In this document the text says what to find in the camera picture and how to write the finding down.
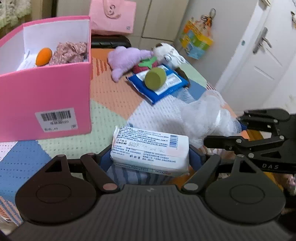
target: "open box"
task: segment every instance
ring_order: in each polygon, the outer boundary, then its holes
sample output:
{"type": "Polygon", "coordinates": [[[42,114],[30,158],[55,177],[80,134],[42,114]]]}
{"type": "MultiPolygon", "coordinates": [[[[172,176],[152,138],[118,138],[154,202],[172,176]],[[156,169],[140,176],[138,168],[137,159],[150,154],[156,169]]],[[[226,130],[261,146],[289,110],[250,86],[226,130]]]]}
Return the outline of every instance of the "open box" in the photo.
{"type": "Polygon", "coordinates": [[[91,131],[91,34],[88,16],[24,23],[0,39],[0,142],[91,131]],[[38,52],[87,42],[84,62],[36,67],[38,52]]]}

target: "lace curtain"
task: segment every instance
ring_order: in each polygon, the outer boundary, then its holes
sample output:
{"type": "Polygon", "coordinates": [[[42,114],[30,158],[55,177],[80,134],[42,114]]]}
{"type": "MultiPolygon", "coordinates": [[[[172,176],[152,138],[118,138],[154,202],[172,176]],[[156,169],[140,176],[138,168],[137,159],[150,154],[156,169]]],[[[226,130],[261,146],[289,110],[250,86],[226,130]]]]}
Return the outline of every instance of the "lace curtain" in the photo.
{"type": "Polygon", "coordinates": [[[14,26],[18,19],[31,13],[30,0],[0,0],[0,29],[14,26]]]}

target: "patterned tablecloth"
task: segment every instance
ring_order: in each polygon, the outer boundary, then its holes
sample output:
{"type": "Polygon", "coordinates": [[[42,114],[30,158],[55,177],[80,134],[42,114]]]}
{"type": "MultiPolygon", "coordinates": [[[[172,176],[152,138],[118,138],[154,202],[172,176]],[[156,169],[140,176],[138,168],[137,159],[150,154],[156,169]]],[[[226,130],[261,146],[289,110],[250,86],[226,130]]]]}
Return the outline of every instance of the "patterned tablecloth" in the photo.
{"type": "MultiPolygon", "coordinates": [[[[177,94],[169,95],[151,106],[124,77],[119,83],[114,83],[107,64],[109,51],[92,49],[90,134],[0,143],[0,216],[4,219],[16,224],[22,222],[15,206],[15,194],[51,158],[57,154],[79,158],[88,152],[99,153],[112,142],[115,126],[129,125],[168,133],[184,133],[182,127],[174,121],[174,102],[182,101],[177,98],[177,94]]],[[[205,88],[214,89],[191,65],[185,64],[181,68],[193,80],[189,92],[195,99],[201,96],[205,88]]],[[[151,180],[150,183],[157,183],[157,180],[151,180]]]]}

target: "orange egg-shaped object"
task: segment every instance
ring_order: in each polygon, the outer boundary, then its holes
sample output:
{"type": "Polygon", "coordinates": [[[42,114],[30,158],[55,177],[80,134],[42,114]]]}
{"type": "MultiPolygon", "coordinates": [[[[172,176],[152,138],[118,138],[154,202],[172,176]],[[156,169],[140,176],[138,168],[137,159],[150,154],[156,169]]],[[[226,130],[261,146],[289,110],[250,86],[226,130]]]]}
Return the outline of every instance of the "orange egg-shaped object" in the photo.
{"type": "Polygon", "coordinates": [[[36,57],[36,65],[43,66],[48,64],[52,57],[52,50],[50,48],[43,48],[39,51],[36,57]]]}

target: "white wet wipes package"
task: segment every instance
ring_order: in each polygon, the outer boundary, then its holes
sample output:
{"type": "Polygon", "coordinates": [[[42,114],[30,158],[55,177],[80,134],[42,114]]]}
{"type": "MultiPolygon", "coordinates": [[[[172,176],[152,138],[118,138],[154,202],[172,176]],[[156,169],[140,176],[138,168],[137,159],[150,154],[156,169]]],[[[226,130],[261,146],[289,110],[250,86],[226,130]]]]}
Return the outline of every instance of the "white wet wipes package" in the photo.
{"type": "Polygon", "coordinates": [[[189,140],[187,136],[116,127],[111,158],[121,167],[178,177],[188,173],[189,140]]]}

